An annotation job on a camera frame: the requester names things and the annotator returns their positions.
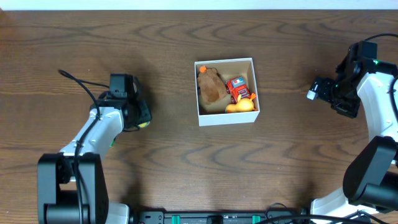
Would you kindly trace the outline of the yellow ball with blue letters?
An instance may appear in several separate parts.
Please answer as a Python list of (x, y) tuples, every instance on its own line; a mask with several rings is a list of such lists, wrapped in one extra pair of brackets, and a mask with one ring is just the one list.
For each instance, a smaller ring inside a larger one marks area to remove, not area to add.
[(146, 128), (146, 127), (148, 127), (149, 124), (150, 124), (150, 122), (148, 121), (148, 122), (139, 124), (138, 127), (139, 128)]

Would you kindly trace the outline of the orange rubber duck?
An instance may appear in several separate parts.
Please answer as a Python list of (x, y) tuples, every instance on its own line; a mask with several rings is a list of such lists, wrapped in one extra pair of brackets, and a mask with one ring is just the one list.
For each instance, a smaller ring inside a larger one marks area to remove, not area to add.
[(256, 98), (256, 94), (252, 93), (249, 98), (242, 98), (242, 95), (238, 95), (237, 102), (235, 104), (229, 104), (225, 112), (226, 113), (242, 113), (242, 112), (251, 112), (257, 111), (254, 106), (253, 100)]

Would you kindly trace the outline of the red toy fire truck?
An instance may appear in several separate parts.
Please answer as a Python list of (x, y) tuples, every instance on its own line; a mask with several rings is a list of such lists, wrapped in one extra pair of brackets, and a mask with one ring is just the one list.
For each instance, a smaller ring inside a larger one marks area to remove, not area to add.
[(231, 102), (235, 104), (238, 99), (238, 95), (241, 94), (242, 98), (249, 98), (251, 92), (249, 91), (246, 82), (243, 77), (234, 77), (229, 79), (225, 83), (226, 92), (231, 95)]

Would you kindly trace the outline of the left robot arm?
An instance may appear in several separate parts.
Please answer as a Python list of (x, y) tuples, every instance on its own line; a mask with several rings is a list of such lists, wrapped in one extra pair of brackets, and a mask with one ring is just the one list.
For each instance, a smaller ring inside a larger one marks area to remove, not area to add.
[(102, 161), (119, 134), (148, 126), (152, 114), (139, 80), (128, 74), (112, 74), (107, 90), (92, 100), (89, 118), (73, 140), (37, 163), (39, 223), (133, 220), (128, 205), (110, 202)]

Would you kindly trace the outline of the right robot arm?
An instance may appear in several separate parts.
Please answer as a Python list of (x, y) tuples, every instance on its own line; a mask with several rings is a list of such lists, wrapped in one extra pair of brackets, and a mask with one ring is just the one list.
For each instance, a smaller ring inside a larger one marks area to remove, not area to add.
[(348, 166), (343, 185), (311, 202), (308, 223), (370, 222), (397, 210), (397, 65), (377, 59), (377, 44), (361, 40), (336, 66), (335, 79), (317, 77), (307, 93), (349, 118), (364, 109), (369, 142)]

